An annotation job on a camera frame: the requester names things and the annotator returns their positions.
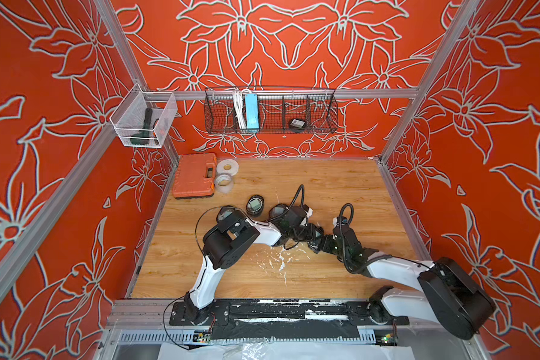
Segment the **teal wall charger plug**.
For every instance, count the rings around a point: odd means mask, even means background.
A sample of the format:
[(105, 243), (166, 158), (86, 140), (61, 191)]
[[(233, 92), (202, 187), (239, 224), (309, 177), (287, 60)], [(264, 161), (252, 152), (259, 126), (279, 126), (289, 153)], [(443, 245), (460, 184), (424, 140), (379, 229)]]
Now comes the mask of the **teal wall charger plug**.
[(250, 209), (251, 212), (253, 213), (257, 213), (260, 209), (261, 209), (261, 206), (263, 204), (260, 202), (259, 199), (251, 199), (249, 202), (248, 202), (248, 208)]

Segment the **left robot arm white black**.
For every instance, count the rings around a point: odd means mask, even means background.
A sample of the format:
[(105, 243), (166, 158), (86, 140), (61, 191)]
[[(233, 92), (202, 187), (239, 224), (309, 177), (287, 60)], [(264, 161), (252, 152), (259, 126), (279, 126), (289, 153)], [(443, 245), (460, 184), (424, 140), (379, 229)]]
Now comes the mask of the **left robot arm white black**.
[(202, 265), (195, 285), (184, 296), (192, 317), (210, 306), (225, 271), (236, 264), (252, 245), (278, 247), (302, 241), (313, 210), (308, 205), (279, 204), (266, 221), (250, 218), (240, 208), (220, 207), (217, 223), (202, 238)]

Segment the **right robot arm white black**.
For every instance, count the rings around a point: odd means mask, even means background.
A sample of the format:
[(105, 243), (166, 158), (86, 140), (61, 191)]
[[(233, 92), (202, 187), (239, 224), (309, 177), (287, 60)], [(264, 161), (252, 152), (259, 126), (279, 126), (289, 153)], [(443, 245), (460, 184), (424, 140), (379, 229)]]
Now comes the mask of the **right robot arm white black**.
[(333, 221), (333, 234), (322, 251), (334, 254), (353, 275), (391, 281), (409, 290), (386, 287), (376, 292), (371, 319), (413, 317), (441, 325), (463, 340), (471, 339), (497, 309), (495, 301), (453, 259), (411, 260), (363, 247), (345, 217)]

